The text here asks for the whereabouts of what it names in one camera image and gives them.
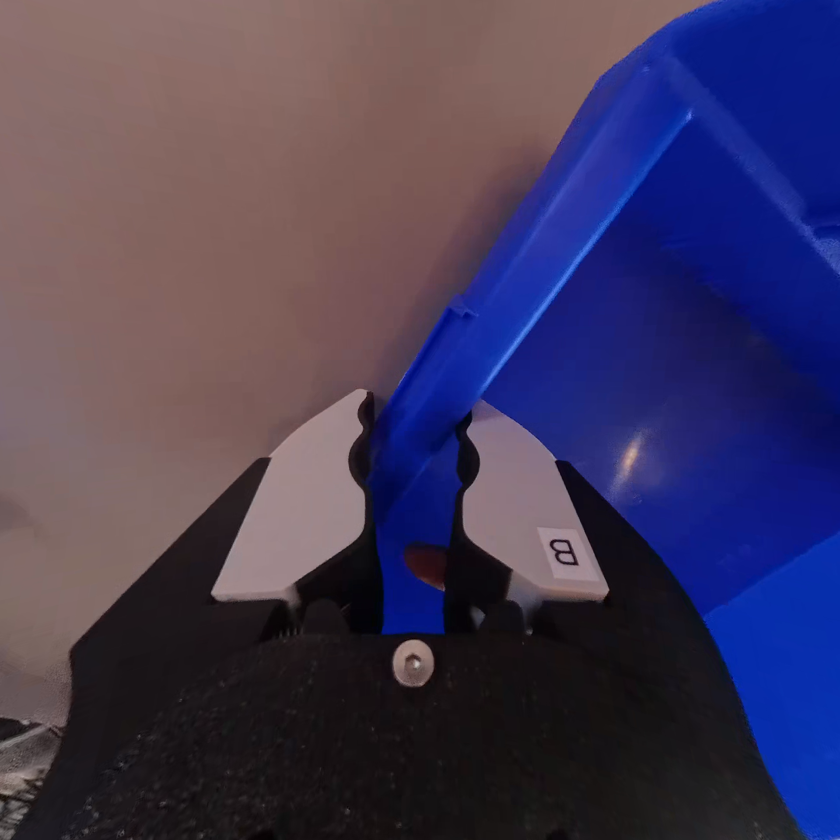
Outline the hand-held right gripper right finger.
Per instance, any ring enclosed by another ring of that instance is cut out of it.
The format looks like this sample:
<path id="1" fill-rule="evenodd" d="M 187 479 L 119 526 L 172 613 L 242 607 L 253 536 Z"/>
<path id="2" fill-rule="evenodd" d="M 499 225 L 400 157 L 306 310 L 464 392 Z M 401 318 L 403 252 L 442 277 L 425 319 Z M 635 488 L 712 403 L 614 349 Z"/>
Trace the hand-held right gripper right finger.
<path id="1" fill-rule="evenodd" d="M 603 603 L 609 585 L 546 446 L 484 401 L 456 438 L 448 615 L 488 615 L 510 602 L 535 617 L 547 603 Z"/>

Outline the blue plastic bin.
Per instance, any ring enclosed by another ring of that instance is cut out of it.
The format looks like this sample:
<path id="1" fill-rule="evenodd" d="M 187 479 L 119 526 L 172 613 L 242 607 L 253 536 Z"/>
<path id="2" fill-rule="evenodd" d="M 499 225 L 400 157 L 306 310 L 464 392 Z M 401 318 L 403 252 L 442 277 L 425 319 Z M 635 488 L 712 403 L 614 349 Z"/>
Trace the blue plastic bin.
<path id="1" fill-rule="evenodd" d="M 838 838 L 838 2 L 718 2 L 594 85 L 374 434 L 387 629 L 483 398 L 708 620 L 773 780 Z"/>

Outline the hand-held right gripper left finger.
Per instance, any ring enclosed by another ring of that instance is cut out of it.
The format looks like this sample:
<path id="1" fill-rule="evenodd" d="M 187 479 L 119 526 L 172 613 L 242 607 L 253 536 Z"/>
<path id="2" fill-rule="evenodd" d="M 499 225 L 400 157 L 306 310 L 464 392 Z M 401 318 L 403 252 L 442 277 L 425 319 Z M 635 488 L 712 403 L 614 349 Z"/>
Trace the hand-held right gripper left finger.
<path id="1" fill-rule="evenodd" d="M 211 595 L 321 599 L 346 617 L 383 617 L 384 585 L 368 485 L 375 399 L 359 389 L 314 416 L 269 456 Z"/>

